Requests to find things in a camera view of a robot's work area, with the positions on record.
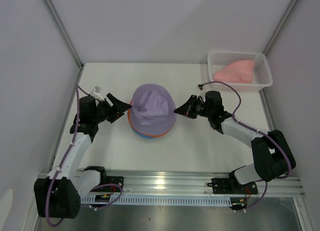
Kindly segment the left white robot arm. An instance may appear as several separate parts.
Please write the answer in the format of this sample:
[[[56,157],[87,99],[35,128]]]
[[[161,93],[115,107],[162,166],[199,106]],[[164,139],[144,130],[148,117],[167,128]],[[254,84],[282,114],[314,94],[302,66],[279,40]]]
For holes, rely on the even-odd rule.
[[[79,178],[76,173],[98,133],[99,124],[105,121],[114,123],[131,107],[111,93],[106,98],[95,91],[76,97],[69,146],[46,177],[38,178],[34,183],[36,208],[41,218],[74,219],[80,211],[82,199],[90,191],[100,192],[107,188],[107,173],[102,166],[88,166]]]

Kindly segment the pink bucket hat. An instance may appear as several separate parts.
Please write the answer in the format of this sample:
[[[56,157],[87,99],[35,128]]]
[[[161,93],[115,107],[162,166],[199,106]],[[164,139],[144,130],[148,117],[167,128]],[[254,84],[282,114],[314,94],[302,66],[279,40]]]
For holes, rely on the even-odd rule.
[[[254,80],[254,67],[253,60],[235,61],[217,71],[213,80],[224,83],[251,84]]]

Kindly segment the purple bucket hat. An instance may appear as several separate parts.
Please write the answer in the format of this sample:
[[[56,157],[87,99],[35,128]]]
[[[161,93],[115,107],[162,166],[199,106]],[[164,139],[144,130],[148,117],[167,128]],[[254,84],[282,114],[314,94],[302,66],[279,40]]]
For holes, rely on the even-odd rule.
[[[177,121],[175,102],[161,85],[146,83],[139,86],[133,93],[130,104],[130,126],[144,136],[163,136]]]

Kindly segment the orange bucket hat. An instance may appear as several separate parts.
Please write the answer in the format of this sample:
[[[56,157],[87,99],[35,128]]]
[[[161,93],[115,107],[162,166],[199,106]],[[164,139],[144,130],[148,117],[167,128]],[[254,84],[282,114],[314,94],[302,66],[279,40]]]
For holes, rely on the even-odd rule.
[[[168,101],[147,102],[138,104],[131,102],[132,108],[127,118],[131,129],[144,135],[160,138],[165,136],[174,127],[177,115],[174,113],[175,105]]]

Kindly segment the blue bucket hat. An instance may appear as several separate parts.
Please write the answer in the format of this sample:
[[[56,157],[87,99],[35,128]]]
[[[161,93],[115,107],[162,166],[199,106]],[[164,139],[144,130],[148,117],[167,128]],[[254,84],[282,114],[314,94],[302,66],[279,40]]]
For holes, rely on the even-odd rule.
[[[142,137],[142,138],[144,138],[144,139],[154,139],[154,137],[153,136],[149,136],[149,135],[145,135],[145,134],[142,134],[142,133],[140,133],[140,132],[138,132],[138,131],[135,131],[135,130],[133,130],[138,136],[140,136],[140,137]]]

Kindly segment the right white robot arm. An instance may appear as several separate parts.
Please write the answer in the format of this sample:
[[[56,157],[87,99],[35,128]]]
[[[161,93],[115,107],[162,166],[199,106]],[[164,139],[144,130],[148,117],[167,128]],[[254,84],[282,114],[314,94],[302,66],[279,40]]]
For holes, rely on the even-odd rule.
[[[256,181],[270,182],[285,178],[296,167],[296,160],[280,130],[265,133],[237,120],[225,110],[218,91],[208,91],[204,98],[191,95],[174,113],[190,119],[198,116],[207,118],[213,130],[233,137],[251,148],[253,163],[228,175],[227,185],[233,193],[241,192],[246,185]]]

